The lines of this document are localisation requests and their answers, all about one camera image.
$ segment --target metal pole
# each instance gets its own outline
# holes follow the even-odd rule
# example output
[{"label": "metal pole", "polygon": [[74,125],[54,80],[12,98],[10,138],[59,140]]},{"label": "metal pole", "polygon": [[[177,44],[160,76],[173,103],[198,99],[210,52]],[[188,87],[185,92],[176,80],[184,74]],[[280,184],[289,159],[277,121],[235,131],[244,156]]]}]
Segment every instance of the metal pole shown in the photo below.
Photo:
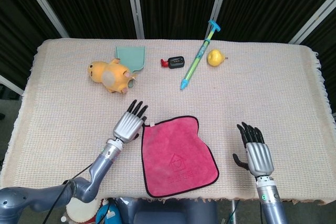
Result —
[{"label": "metal pole", "polygon": [[288,43],[301,44],[335,8],[336,0],[326,0]]},{"label": "metal pole", "polygon": [[234,199],[231,202],[231,212],[232,212],[232,224],[237,224],[237,217],[236,217],[236,205],[237,205],[237,201],[235,201]]},{"label": "metal pole", "polygon": [[130,0],[137,39],[144,39],[140,0]]},{"label": "metal pole", "polygon": [[13,90],[15,93],[18,93],[19,95],[23,94],[23,90],[21,88],[19,88],[17,85],[10,82],[3,76],[0,76],[0,83]]},{"label": "metal pole", "polygon": [[68,32],[55,14],[47,0],[36,0],[62,38],[69,38]]}]

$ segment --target cable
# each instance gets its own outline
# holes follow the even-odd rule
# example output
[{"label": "cable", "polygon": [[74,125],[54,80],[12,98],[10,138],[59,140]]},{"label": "cable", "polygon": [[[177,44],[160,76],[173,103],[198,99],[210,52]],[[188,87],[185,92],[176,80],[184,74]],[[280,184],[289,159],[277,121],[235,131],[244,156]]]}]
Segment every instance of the cable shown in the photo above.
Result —
[{"label": "cable", "polygon": [[[91,163],[90,165],[88,165],[85,169],[83,169],[82,171],[80,171],[77,175],[75,175],[72,179],[76,178],[77,176],[79,176],[80,174],[82,174],[83,172],[85,172],[93,163]],[[47,223],[47,220],[52,212],[52,210],[54,209],[54,207],[56,206],[58,200],[61,198],[62,194],[65,192],[65,190],[67,189],[67,187],[70,185],[70,181],[68,180],[66,182],[66,184],[64,185],[64,188],[63,190],[61,191],[61,193],[58,195],[57,199],[55,200],[53,206],[51,207],[51,209],[49,210],[46,218],[44,219],[43,221],[43,224],[46,224]]]},{"label": "cable", "polygon": [[234,209],[233,212],[229,215],[229,218],[227,218],[227,220],[225,221],[224,224],[228,224],[229,221],[231,221],[231,218],[232,218],[233,214],[235,213],[235,211],[236,211],[236,209],[237,209],[237,206],[238,206],[239,202],[240,202],[240,200],[237,201],[237,204],[236,204],[236,206],[235,206],[235,209]]},{"label": "cable", "polygon": [[107,206],[106,213],[104,214],[104,216],[103,216],[103,217],[101,217],[100,221],[98,221],[98,223],[97,223],[97,224],[100,224],[100,223],[103,221],[103,219],[105,219],[106,215],[107,215],[107,214],[108,214],[108,212],[109,212],[110,205],[111,205],[111,201],[109,201],[109,204],[108,204],[108,206]]},{"label": "cable", "polygon": [[262,213],[262,208],[261,208],[261,202],[259,201],[259,205],[260,205],[260,222],[261,222],[261,224],[264,224],[264,222],[262,221],[263,219],[263,213]]}]

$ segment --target yellow pear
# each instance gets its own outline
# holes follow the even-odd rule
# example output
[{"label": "yellow pear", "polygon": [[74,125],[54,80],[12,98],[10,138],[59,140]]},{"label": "yellow pear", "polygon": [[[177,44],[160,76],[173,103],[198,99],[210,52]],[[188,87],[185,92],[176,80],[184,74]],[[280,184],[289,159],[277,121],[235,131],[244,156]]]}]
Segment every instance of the yellow pear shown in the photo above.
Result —
[{"label": "yellow pear", "polygon": [[212,50],[208,54],[208,62],[211,66],[218,66],[225,60],[225,56],[217,49]]}]

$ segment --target floor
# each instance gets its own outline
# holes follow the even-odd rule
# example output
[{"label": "floor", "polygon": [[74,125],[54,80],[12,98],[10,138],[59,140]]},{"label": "floor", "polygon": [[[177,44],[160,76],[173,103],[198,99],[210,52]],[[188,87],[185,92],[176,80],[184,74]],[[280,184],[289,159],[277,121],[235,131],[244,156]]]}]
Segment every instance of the floor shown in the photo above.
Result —
[{"label": "floor", "polygon": [[[0,113],[6,115],[5,119],[0,121],[0,160],[5,156],[8,141],[11,138],[14,122],[18,116],[21,106],[20,100],[0,100]],[[289,219],[289,223],[295,224],[332,224],[336,223],[336,201],[325,206],[318,206],[313,203],[297,203],[293,205],[291,202],[285,202],[284,208]],[[219,223],[223,219],[227,219],[231,210],[231,202],[222,200],[218,202]],[[55,209],[51,214],[47,223],[61,223],[60,217],[65,212],[64,208]],[[26,208],[20,219],[20,224],[24,223],[42,223],[44,213],[32,212]],[[240,201],[236,210],[237,223],[259,224],[259,202],[257,201]]]}]

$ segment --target toy syringe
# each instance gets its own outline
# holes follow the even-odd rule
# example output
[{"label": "toy syringe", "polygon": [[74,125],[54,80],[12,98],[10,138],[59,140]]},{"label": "toy syringe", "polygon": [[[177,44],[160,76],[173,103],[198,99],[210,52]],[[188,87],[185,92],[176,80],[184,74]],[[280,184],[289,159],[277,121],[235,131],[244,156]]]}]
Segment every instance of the toy syringe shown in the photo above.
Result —
[{"label": "toy syringe", "polygon": [[180,86],[181,90],[184,90],[185,87],[188,86],[189,81],[191,79],[191,76],[193,76],[193,73],[195,72],[198,63],[200,62],[201,58],[203,57],[203,54],[204,54],[206,48],[208,47],[213,34],[215,33],[215,31],[220,31],[221,30],[219,25],[217,25],[217,23],[214,22],[213,20],[209,20],[209,23],[213,26],[213,28],[211,29],[208,37],[204,40],[200,50],[198,51],[198,53],[195,57],[194,62],[192,63],[192,65],[190,66],[187,74],[185,75],[184,79],[182,80],[181,86]]}]

